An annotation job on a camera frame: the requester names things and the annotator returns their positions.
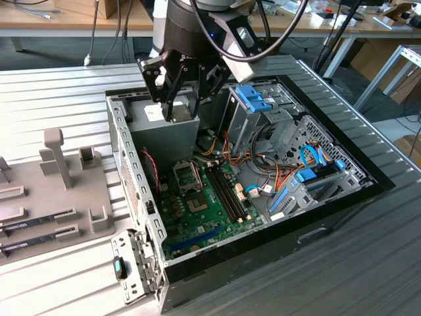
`cable on floor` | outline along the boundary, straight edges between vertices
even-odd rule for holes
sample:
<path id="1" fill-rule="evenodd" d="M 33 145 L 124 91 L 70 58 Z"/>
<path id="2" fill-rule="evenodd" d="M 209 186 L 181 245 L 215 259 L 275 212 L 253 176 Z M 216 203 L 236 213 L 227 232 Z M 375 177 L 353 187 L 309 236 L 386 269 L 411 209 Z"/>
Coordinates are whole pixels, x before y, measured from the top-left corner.
<path id="1" fill-rule="evenodd" d="M 111 53 L 112 49 L 114 48 L 114 46 L 116 45 L 116 42 L 118 40 L 118 35 L 119 35 L 120 29 L 121 29 L 121 8 L 120 7 L 121 7 L 120 0 L 117 0 L 117 16 L 118 16 L 118 22 L 117 22 L 116 35 L 114 36 L 114 41 L 113 41 L 110 49 L 105 53 L 105 56 L 103 58 L 103 61 L 101 62 L 101 65 L 104 65 L 105 59 Z"/>

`metal bracket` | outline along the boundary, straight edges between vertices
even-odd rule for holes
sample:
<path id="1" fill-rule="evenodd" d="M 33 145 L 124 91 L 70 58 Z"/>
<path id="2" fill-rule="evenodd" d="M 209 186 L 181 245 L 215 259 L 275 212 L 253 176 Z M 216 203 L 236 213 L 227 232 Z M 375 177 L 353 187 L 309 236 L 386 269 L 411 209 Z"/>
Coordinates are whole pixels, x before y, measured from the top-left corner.
<path id="1" fill-rule="evenodd" d="M 112 238 L 111 244 L 124 303 L 130 304 L 157 291 L 160 273 L 151 243 L 141 233 L 125 230 Z"/>

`motherboard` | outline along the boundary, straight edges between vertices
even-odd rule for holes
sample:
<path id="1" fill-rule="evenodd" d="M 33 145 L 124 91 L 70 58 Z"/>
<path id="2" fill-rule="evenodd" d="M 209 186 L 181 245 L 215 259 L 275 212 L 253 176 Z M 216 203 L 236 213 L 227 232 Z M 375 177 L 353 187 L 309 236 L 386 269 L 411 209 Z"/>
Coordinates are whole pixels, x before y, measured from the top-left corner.
<path id="1" fill-rule="evenodd" d="M 202 188 L 180 190 L 176 172 L 166 177 L 159 213 L 168 238 L 162 243 L 167 260 L 174 259 L 260 226 L 262 219 L 227 163 L 195 168 Z M 195 182 L 182 170 L 182 184 Z"/>

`red wire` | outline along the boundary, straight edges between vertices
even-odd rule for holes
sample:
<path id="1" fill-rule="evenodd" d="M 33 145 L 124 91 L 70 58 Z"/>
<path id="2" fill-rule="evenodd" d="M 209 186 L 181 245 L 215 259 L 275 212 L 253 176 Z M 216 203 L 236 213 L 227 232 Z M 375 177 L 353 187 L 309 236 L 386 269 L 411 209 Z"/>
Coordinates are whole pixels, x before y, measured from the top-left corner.
<path id="1" fill-rule="evenodd" d="M 146 151 L 141 150 L 140 152 L 144 153 L 149 158 L 149 160 L 151 160 L 151 162 L 152 162 L 153 168 L 155 170 L 155 179 L 156 179 L 155 184 L 157 186 L 157 194 L 159 194 L 159 178 L 158 178 L 157 164 L 155 163 L 155 160 L 153 160 L 152 156 L 150 154 L 148 154 Z"/>

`power connector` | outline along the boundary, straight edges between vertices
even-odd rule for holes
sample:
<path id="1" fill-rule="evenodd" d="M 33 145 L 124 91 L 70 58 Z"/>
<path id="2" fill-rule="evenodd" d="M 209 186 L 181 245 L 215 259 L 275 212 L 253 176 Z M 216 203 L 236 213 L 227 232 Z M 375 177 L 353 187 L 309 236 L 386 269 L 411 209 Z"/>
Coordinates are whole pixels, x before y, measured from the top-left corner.
<path id="1" fill-rule="evenodd" d="M 89 66 L 89 64 L 91 63 L 91 60 L 92 60 L 91 55 L 87 54 L 84 60 L 84 66 Z"/>

